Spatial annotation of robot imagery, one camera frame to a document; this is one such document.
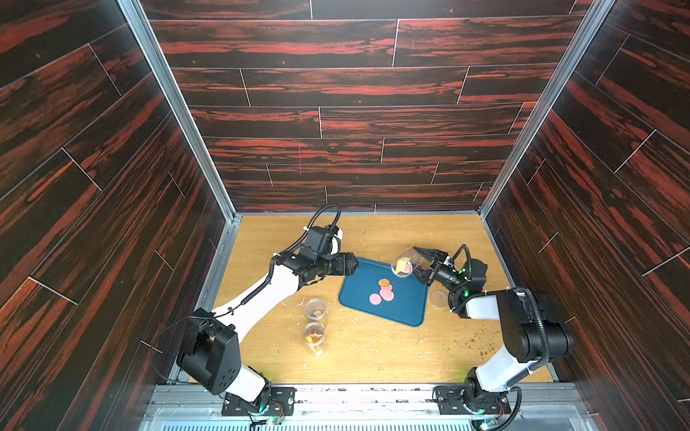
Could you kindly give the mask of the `clear jar with cookies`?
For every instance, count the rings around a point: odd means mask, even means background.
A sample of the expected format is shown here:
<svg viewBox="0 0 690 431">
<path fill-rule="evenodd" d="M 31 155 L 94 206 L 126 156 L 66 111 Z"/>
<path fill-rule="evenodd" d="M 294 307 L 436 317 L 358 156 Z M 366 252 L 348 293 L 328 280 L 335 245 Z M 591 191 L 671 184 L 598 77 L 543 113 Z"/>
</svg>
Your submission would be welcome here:
<svg viewBox="0 0 690 431">
<path fill-rule="evenodd" d="M 416 255 L 416 253 L 413 251 L 413 248 L 414 248 L 414 247 L 411 247 L 411 248 L 407 249 L 407 250 L 404 251 L 400 256 L 396 257 L 396 258 L 394 259 L 394 261 L 392 262 L 392 264 L 391 264 L 391 270 L 393 271 L 393 273 L 395 274 L 395 276 L 397 276 L 398 278 L 408 278 L 408 277 L 410 277 L 410 276 L 414 276 L 414 275 L 413 275 L 413 270 L 414 270 L 415 267 L 424 267 L 425 269 L 430 269 L 430 268 L 431 268 L 431 264 L 427 264 L 427 262 L 423 262 L 422 264 L 420 264 L 420 262 L 418 261 L 418 258 L 419 258 L 419 257 L 418 257 L 418 256 Z M 411 273 L 410 273 L 410 274 L 398 275 L 398 274 L 395 273 L 395 263 L 396 263 L 397 260 L 399 260 L 400 258 L 407 258 L 407 259 L 411 262 Z"/>
</svg>

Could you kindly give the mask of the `clear jar lid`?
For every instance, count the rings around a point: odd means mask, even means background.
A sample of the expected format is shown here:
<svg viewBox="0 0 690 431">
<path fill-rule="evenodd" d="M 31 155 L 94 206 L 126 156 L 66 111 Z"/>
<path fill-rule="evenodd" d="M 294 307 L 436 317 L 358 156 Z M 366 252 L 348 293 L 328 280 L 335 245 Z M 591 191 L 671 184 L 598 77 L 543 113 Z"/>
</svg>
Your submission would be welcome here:
<svg viewBox="0 0 690 431">
<path fill-rule="evenodd" d="M 446 291 L 436 290 L 429 294 L 429 303 L 437 309 L 447 309 L 449 307 L 448 297 Z"/>
</svg>

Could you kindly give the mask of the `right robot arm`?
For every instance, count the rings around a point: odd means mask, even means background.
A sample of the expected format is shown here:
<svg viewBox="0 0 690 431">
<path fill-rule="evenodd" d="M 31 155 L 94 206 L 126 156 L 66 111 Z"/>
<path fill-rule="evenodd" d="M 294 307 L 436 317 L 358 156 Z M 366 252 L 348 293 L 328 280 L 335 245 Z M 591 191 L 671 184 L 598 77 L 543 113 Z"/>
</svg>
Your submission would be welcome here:
<svg viewBox="0 0 690 431">
<path fill-rule="evenodd" d="M 544 366 L 570 355 L 574 339 L 548 297 L 526 287 L 487 291 L 488 266 L 472 257 L 467 245 L 454 254 L 411 248 L 413 276 L 426 285 L 447 289 L 447 305 L 461 319 L 497 321 L 500 349 L 481 366 L 472 368 L 460 386 L 438 386 L 433 400 L 440 414 L 489 417 L 480 430 L 503 429 L 519 413 L 518 384 Z"/>
</svg>

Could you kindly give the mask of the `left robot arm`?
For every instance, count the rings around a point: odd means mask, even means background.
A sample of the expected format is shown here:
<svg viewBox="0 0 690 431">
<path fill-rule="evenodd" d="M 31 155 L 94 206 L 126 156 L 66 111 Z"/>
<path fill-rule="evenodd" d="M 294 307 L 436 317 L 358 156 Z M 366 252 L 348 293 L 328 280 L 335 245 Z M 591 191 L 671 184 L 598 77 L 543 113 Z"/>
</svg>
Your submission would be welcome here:
<svg viewBox="0 0 690 431">
<path fill-rule="evenodd" d="M 355 274 L 359 261 L 341 250 L 341 208 L 327 204 L 314 213 L 302 235 L 274 254 L 267 274 L 237 298 L 213 311 L 195 310 L 169 325 L 183 331 L 176 364 L 213 395 L 227 393 L 261 412 L 271 403 L 271 382 L 242 363 L 240 344 L 284 299 L 330 276 Z"/>
</svg>

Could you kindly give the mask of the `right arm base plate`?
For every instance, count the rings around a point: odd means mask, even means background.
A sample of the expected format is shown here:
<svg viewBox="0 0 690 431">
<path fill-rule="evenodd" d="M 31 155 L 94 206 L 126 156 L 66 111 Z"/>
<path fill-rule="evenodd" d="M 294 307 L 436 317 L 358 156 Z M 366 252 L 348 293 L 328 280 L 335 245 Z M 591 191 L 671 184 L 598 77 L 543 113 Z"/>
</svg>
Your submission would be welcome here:
<svg viewBox="0 0 690 431">
<path fill-rule="evenodd" d="M 432 400 L 441 415 L 501 416 L 511 413 L 508 393 L 488 393 L 457 385 L 436 386 Z"/>
</svg>

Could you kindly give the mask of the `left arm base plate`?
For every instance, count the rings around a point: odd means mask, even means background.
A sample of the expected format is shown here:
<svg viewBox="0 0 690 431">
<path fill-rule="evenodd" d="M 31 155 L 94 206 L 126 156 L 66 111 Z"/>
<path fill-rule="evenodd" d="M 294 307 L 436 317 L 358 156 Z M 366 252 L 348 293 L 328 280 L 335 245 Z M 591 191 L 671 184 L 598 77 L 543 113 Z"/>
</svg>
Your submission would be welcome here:
<svg viewBox="0 0 690 431">
<path fill-rule="evenodd" d="M 276 417 L 292 416 L 296 402 L 296 388 L 289 386 L 270 386 L 262 390 L 260 395 L 248 402 L 247 400 L 226 392 L 221 409 L 222 417 Z"/>
</svg>

